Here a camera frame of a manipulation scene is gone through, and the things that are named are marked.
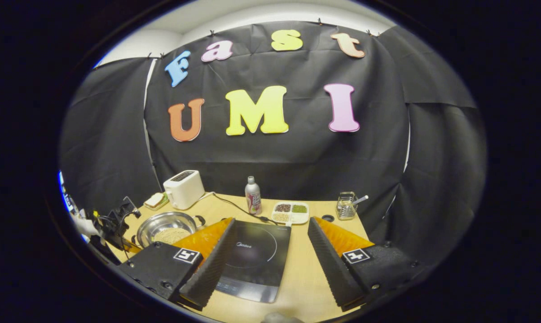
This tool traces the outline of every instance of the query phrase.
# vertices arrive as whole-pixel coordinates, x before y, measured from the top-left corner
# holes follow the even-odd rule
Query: white toaster
[[[186,210],[204,195],[198,171],[184,171],[163,183],[168,201],[175,209]]]

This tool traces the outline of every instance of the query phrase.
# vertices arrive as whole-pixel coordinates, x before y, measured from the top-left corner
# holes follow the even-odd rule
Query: ceiling
[[[214,20],[239,10],[267,4],[292,3],[330,6],[384,22],[389,26],[395,25],[377,12],[350,0],[296,0],[295,2],[291,0],[196,0],[164,14],[144,26],[143,29],[163,29],[184,35],[204,24],[205,21]]]

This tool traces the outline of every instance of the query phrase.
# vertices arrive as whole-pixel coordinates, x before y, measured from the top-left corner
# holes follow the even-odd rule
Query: spice
[[[276,211],[289,212],[290,211],[290,204],[279,204],[279,205],[276,206]]]
[[[304,205],[294,205],[292,211],[295,213],[306,213],[307,208]]]
[[[284,213],[275,213],[272,218],[274,218],[275,221],[287,222],[290,216]]]
[[[188,237],[190,232],[181,227],[170,227],[164,229],[153,236],[153,241],[161,241],[166,244],[173,244],[184,237]]]

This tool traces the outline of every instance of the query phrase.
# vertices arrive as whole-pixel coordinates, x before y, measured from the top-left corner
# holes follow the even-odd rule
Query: green powder
[[[306,213],[307,209],[304,205],[294,205],[292,211],[295,213]]]

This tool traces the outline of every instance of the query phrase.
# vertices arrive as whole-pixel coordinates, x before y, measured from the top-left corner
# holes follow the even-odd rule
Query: foam letter
[[[222,40],[212,43],[208,45],[207,52],[202,54],[201,61],[214,61],[215,59],[224,61],[233,54],[231,51],[232,47],[233,43],[229,40]]]
[[[298,37],[300,33],[295,30],[275,31],[271,36],[274,41],[270,45],[276,51],[295,51],[303,46],[303,41]]]
[[[182,129],[182,109],[184,104],[176,104],[168,108],[170,114],[170,134],[177,141],[191,141],[200,133],[201,114],[200,108],[204,104],[204,99],[194,99],[189,102],[189,108],[192,110],[192,123],[189,130]]]
[[[334,132],[354,132],[360,129],[360,123],[354,120],[350,93],[354,88],[348,84],[326,84],[324,90],[332,99],[332,122],[328,128]]]
[[[364,57],[364,52],[358,51],[356,47],[354,47],[354,44],[360,44],[357,39],[350,38],[350,36],[346,33],[334,34],[330,35],[330,37],[338,41],[338,46],[340,46],[340,49],[342,49],[342,51],[349,57]]]
[[[164,68],[170,74],[172,87],[177,86],[189,74],[186,71],[182,71],[183,68],[188,68],[189,66],[189,61],[186,60],[189,56],[190,51],[184,51]]]
[[[244,127],[240,124],[240,117],[248,127],[250,133],[258,129],[258,124],[264,116],[264,123],[260,127],[263,133],[284,133],[288,125],[284,122],[282,110],[282,97],[286,93],[284,86],[269,86],[262,91],[258,102],[254,104],[248,93],[244,90],[235,90],[227,93],[230,101],[231,117],[227,128],[227,135],[243,135]]]

